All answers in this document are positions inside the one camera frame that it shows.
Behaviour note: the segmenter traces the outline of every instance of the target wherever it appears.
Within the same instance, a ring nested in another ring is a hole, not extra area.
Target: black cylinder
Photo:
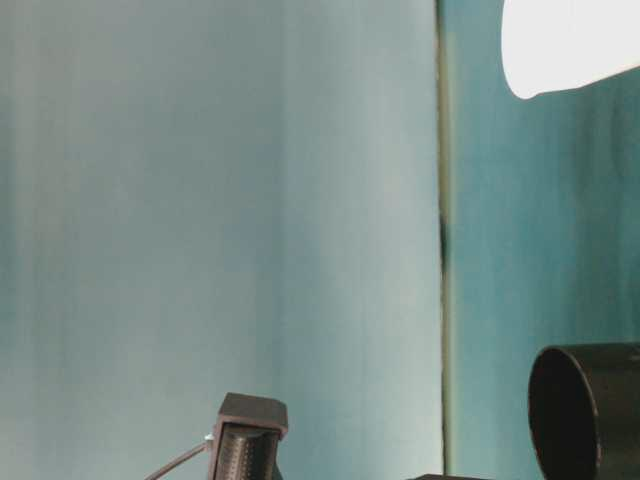
[[[275,430],[227,424],[222,432],[216,480],[279,478],[275,473],[278,439]]]
[[[529,426],[547,480],[640,479],[640,344],[544,349]]]

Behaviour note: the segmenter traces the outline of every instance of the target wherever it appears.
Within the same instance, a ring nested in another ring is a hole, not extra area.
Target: teal wall
[[[549,343],[637,340],[640,72],[508,90],[502,2],[440,2],[449,470],[540,478],[526,388]]]
[[[422,0],[0,2],[0,476],[144,478],[228,390],[289,404],[286,478],[440,470],[434,42]]]
[[[0,2],[2,478],[141,479],[276,393],[281,45],[275,1]]]
[[[434,3],[285,5],[285,474],[439,472]]]

